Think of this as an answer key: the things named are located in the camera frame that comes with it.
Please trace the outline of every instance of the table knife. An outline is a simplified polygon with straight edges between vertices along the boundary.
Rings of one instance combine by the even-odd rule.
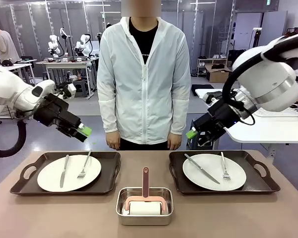
[[[62,188],[63,187],[63,184],[64,184],[65,172],[66,172],[66,167],[68,165],[68,161],[69,161],[69,155],[66,155],[64,169],[63,169],[63,172],[61,174],[60,188]]]
[[[184,154],[185,157],[188,158],[189,161],[191,161],[196,167],[199,168],[199,170],[204,173],[210,180],[212,180],[213,182],[216,182],[217,184],[220,184],[219,181],[217,181],[214,177],[212,177],[212,175],[210,175],[208,172],[206,172],[201,166],[199,166],[190,156],[188,156],[187,154]]]

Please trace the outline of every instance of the metal tray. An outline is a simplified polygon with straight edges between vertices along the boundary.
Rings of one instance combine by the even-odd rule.
[[[169,155],[169,169],[173,177],[176,189],[183,195],[234,195],[234,194],[269,194],[280,190],[279,185],[270,176],[269,169],[262,162],[256,161],[246,151],[225,150],[225,157],[238,163],[246,173],[246,183],[244,186],[233,191],[213,191],[202,188],[192,183],[183,173],[182,165],[186,160],[184,156],[187,153],[189,156],[198,154],[215,154],[221,155],[221,151],[205,150],[205,151],[182,151],[171,152]],[[264,168],[266,175],[261,176],[260,172],[254,168],[259,165]]]
[[[125,187],[119,191],[116,205],[116,213],[118,214],[119,221],[125,226],[167,226],[171,222],[171,216],[173,213],[173,198],[172,193],[165,187],[151,187],[149,189],[150,196],[161,196],[167,202],[166,215],[125,215],[123,214],[123,208],[127,197],[141,196],[141,187]]]
[[[21,174],[19,181],[11,188],[10,192],[21,196],[44,196],[44,195],[106,195],[113,190],[115,180],[120,170],[120,154],[117,152],[91,152],[91,156],[97,158],[101,163],[100,175],[90,184],[69,192],[49,192],[40,188],[37,183],[37,178],[40,171],[49,163],[65,157],[66,155],[81,155],[88,154],[84,152],[48,152],[39,157],[39,159],[26,166]],[[30,168],[35,167],[29,179],[24,177],[25,172]]]

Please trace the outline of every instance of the gray shirt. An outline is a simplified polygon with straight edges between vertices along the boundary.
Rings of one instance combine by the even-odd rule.
[[[12,59],[11,62],[17,62],[20,57],[15,49],[14,43],[9,33],[6,31],[0,32],[0,60],[1,62],[7,59]]]

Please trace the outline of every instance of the cardboard box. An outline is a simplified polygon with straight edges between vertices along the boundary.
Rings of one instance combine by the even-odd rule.
[[[221,69],[212,69],[213,64],[206,64],[207,80],[210,83],[225,83],[231,70],[226,66]]]

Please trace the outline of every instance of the man's left hand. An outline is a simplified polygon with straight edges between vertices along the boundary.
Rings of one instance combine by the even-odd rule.
[[[170,132],[168,136],[168,149],[177,150],[182,142],[182,135],[176,135]]]

